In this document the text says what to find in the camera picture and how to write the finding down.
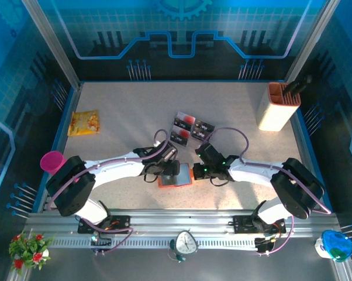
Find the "orange card holder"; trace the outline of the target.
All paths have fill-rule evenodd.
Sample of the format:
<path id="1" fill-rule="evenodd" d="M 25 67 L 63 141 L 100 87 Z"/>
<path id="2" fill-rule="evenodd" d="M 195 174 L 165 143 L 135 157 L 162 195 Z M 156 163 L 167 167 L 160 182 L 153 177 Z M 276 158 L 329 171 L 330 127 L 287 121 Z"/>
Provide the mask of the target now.
<path id="1" fill-rule="evenodd" d="M 192 184 L 192 171 L 189 168 L 189 164 L 180 164 L 180 172 L 176 176 L 165 176 L 162 175 L 158 178 L 158 187 L 182 187 Z"/>

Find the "black VIP card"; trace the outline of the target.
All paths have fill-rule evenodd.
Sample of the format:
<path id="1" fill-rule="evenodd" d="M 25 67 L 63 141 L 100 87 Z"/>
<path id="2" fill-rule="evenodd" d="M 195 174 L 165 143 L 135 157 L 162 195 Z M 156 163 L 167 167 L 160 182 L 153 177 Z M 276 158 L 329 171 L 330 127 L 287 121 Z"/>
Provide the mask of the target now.
<path id="1" fill-rule="evenodd" d="M 200 141 L 204 141 L 208 135 L 209 132 L 201 128 L 194 128 L 191 132 L 191 136 Z"/>
<path id="2" fill-rule="evenodd" d="M 207 122 L 204 122 L 204 121 L 201 121 L 199 119 L 197 119 L 195 121 L 194 127 L 196 129 L 201 129 L 201 130 L 203 130 L 205 132 L 208 132 L 208 133 L 211 133 L 211 132 L 213 132 L 215 130 L 215 126 L 214 125 L 211 125 L 211 124 L 209 124 Z"/>

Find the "black card with red circle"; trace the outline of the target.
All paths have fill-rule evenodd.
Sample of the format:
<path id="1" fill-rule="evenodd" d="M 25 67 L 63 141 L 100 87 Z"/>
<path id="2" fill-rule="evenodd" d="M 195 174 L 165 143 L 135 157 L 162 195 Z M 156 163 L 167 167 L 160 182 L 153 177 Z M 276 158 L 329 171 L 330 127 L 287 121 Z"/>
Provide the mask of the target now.
<path id="1" fill-rule="evenodd" d="M 188 124 L 191 124 L 193 125 L 195 123 L 195 120 L 196 118 L 192 115 L 189 115 L 189 114 L 186 114 L 186 113 L 183 113 L 183 112 L 178 112 L 177 115 L 176 115 L 176 118 L 188 123 Z"/>
<path id="2" fill-rule="evenodd" d="M 190 137 L 189 131 L 181 129 L 179 131 L 172 131 L 170 139 L 174 143 L 177 143 L 181 146 L 186 146 L 188 143 L 189 137 Z"/>

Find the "white triangular desk clock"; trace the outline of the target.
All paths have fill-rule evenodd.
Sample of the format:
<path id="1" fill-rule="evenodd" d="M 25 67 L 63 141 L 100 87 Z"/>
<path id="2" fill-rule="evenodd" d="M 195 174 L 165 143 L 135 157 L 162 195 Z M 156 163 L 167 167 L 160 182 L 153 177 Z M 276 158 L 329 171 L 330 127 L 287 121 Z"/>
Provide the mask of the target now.
<path id="1" fill-rule="evenodd" d="M 189 230 L 181 231 L 175 239 L 169 244 L 169 250 L 173 252 L 174 258 L 168 254 L 168 257 L 178 263 L 185 262 L 187 256 L 193 255 L 198 251 L 198 243 Z"/>

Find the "cream knife block orange top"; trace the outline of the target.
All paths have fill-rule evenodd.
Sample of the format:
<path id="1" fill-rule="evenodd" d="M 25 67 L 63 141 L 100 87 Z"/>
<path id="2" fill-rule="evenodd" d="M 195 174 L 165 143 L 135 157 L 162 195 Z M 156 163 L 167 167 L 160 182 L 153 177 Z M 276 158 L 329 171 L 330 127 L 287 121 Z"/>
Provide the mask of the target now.
<path id="1" fill-rule="evenodd" d="M 278 132 L 301 105 L 300 94 L 283 94 L 287 83 L 269 82 L 256 112 L 257 126 L 262 131 Z"/>

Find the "small controller board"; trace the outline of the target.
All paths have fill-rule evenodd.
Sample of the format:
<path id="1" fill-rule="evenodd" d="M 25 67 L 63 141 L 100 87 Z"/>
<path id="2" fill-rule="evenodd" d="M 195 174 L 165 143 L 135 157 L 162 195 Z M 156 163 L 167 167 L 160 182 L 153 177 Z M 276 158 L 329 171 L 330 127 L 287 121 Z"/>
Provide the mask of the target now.
<path id="1" fill-rule="evenodd" d="M 267 255 L 275 252 L 276 237 L 255 238 L 254 246 L 259 256 Z"/>
<path id="2" fill-rule="evenodd" d="M 104 238 L 100 233 L 93 234 L 90 240 L 90 249 L 97 256 L 98 254 L 104 255 L 112 246 L 110 238 Z"/>

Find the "yellow snack bag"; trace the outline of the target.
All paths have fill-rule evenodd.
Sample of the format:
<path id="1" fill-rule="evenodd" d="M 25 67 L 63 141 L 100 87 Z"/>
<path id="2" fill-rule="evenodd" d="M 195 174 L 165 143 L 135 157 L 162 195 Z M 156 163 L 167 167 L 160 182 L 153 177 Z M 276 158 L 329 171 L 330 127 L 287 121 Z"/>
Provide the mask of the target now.
<path id="1" fill-rule="evenodd" d="M 68 136 L 92 135 L 100 133 L 98 110 L 73 112 L 68 127 Z"/>

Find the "pink plastic goblet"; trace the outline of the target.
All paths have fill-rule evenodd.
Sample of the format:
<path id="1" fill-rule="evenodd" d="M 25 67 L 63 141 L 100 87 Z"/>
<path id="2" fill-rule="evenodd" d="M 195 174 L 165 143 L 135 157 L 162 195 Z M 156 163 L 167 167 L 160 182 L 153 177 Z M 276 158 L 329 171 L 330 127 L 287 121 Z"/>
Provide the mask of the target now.
<path id="1" fill-rule="evenodd" d="M 61 152 L 53 150 L 46 153 L 41 158 L 40 167 L 44 172 L 53 176 L 61 169 L 61 167 L 66 163 L 66 161 L 67 159 Z"/>

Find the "blue and white container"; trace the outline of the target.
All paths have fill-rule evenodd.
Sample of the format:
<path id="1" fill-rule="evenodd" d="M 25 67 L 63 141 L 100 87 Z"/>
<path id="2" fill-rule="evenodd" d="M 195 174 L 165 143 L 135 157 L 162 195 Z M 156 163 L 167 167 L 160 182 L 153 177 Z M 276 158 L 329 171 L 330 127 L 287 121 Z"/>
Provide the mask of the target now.
<path id="1" fill-rule="evenodd" d="M 352 240 L 341 232 L 325 230 L 316 240 L 315 250 L 321 258 L 344 262 L 352 254 Z"/>

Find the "potted plant with red flowers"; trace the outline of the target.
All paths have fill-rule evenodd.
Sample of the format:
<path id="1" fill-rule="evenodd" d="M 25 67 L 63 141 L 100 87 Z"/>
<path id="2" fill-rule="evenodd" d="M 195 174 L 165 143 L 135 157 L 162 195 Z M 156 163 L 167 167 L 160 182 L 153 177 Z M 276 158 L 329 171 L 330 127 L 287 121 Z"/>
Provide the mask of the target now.
<path id="1" fill-rule="evenodd" d="M 12 260 L 11 271 L 22 274 L 22 269 L 38 268 L 50 260 L 49 246 L 53 237 L 45 238 L 43 234 L 26 235 L 23 232 L 12 238 L 9 255 Z"/>

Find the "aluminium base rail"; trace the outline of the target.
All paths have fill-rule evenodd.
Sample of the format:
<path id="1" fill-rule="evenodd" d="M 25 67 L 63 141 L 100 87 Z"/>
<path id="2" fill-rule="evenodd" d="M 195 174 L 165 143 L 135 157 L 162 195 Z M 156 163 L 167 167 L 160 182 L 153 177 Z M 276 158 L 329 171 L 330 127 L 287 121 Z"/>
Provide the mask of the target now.
<path id="1" fill-rule="evenodd" d="M 112 209 L 113 215 L 130 216 L 130 225 L 139 236 L 169 236 L 186 229 L 193 234 L 208 236 L 234 234 L 228 225 L 235 215 L 250 215 L 252 210 L 188 210 L 188 209 Z M 50 235 L 74 235 L 78 220 L 75 217 L 62 217 L 58 211 L 45 211 L 30 214 L 25 222 L 25 231 L 42 232 Z M 314 237 L 327 229 L 340 230 L 335 214 L 313 213 L 306 220 L 296 218 L 296 237 Z"/>

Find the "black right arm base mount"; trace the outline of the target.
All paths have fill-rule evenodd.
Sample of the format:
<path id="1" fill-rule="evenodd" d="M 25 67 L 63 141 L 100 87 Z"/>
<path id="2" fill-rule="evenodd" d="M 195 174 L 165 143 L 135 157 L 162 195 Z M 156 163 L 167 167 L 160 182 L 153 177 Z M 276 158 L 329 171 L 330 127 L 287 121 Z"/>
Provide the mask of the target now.
<path id="1" fill-rule="evenodd" d="M 258 217 L 250 215 L 235 215 L 228 222 L 235 234 L 285 234 L 286 227 L 283 219 L 267 224 Z"/>

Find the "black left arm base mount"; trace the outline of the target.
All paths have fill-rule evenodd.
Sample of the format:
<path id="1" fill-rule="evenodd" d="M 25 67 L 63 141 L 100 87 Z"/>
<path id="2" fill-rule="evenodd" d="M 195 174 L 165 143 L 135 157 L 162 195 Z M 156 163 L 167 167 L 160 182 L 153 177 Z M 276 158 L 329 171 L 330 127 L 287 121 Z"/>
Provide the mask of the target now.
<path id="1" fill-rule="evenodd" d="M 128 215 L 110 215 L 95 226 L 105 230 L 124 229 L 130 226 L 130 217 Z M 77 229 L 79 234 L 93 234 L 94 231 L 96 231 L 96 229 L 90 227 L 80 218 Z"/>

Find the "aluminium frame post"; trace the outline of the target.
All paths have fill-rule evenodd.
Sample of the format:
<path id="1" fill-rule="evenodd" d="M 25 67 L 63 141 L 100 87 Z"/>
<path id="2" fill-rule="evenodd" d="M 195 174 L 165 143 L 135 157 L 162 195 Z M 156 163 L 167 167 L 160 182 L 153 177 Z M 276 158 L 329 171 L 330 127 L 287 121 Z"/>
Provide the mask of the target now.
<path id="1" fill-rule="evenodd" d="M 287 75 L 284 78 L 285 82 L 290 83 L 297 78 L 298 74 L 301 72 L 304 64 L 309 58 L 312 50 L 319 41 L 327 24 L 332 18 L 339 3 L 340 0 L 325 0 L 325 4 L 319 13 L 313 28 L 310 30 L 307 40 L 302 45 L 300 52 L 295 57 L 294 62 L 292 63 L 289 71 L 287 72 Z"/>
<path id="2" fill-rule="evenodd" d="M 57 60 L 58 65 L 65 74 L 68 82 L 71 84 L 73 89 L 79 91 L 81 88 L 81 82 L 38 1 L 21 1 L 24 4 L 26 10 L 28 11 L 30 17 L 32 18 L 34 24 L 38 28 L 44 41 L 48 45 L 53 56 Z"/>

